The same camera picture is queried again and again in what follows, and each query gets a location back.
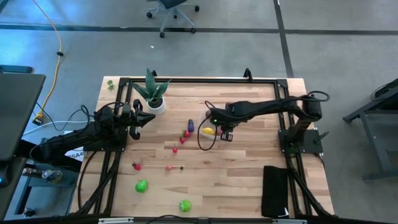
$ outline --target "yellow lemon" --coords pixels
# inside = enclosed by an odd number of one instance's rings
[[[208,135],[214,135],[214,131],[212,130],[212,128],[202,128],[201,131]]]

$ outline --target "chair base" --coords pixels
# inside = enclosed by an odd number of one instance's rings
[[[200,7],[196,4],[181,4],[179,6],[191,6],[191,5],[195,5],[195,12],[198,12],[200,10]],[[170,9],[166,9],[164,7],[163,4],[159,3],[159,5],[155,8],[152,9],[148,9],[148,13],[147,13],[147,17],[150,19],[152,18],[153,14],[152,13],[166,13],[166,16],[163,20],[162,26],[160,27],[160,38],[164,38],[165,34],[164,34],[164,29],[166,27],[166,25],[169,22],[170,17],[173,15],[174,19],[177,19],[178,16],[182,17],[184,20],[186,20],[191,26],[191,33],[194,34],[196,32],[195,29],[195,24],[189,19],[189,17],[187,15],[185,15],[179,8],[178,6],[172,7]]]

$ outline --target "potted plant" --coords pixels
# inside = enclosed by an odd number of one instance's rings
[[[145,99],[149,108],[149,112],[159,115],[164,113],[166,110],[166,102],[163,98],[163,94],[166,92],[169,82],[170,81],[156,85],[155,77],[147,68],[145,88],[137,83],[133,83],[132,86]]]

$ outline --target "green fruit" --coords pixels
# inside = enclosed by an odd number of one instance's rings
[[[136,184],[136,191],[139,193],[144,193],[148,188],[148,181],[147,180],[140,180]]]
[[[180,211],[189,212],[191,210],[191,202],[188,200],[180,201]]]

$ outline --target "yellow cable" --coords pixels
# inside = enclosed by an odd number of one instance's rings
[[[58,60],[57,60],[57,65],[55,66],[54,81],[53,81],[53,83],[52,83],[50,92],[47,94],[47,96],[46,96],[45,99],[44,99],[44,102],[43,102],[43,105],[42,105],[42,108],[44,109],[45,105],[47,104],[47,101],[49,100],[49,98],[50,98],[52,92],[54,91],[55,84],[56,84],[56,82],[57,82],[57,77],[58,77],[58,71],[59,71],[60,61],[61,61],[61,57],[62,57],[62,55],[63,55],[63,54],[62,54],[62,41],[61,41],[60,34],[59,34],[57,28],[55,27],[54,23],[53,23],[53,22],[51,21],[51,19],[46,15],[46,13],[45,13],[45,12],[43,11],[43,9],[39,6],[39,4],[37,4],[36,0],[33,0],[33,2],[34,2],[34,3],[36,4],[36,6],[40,9],[40,11],[43,12],[44,16],[49,20],[49,22],[51,23],[51,26],[54,28],[55,32],[57,33],[58,40],[59,40],[59,42],[60,42],[60,48],[59,48],[59,51],[57,52]],[[41,120],[41,119],[43,118],[43,110],[40,110],[40,112],[37,113],[36,118],[39,119],[39,120]]]

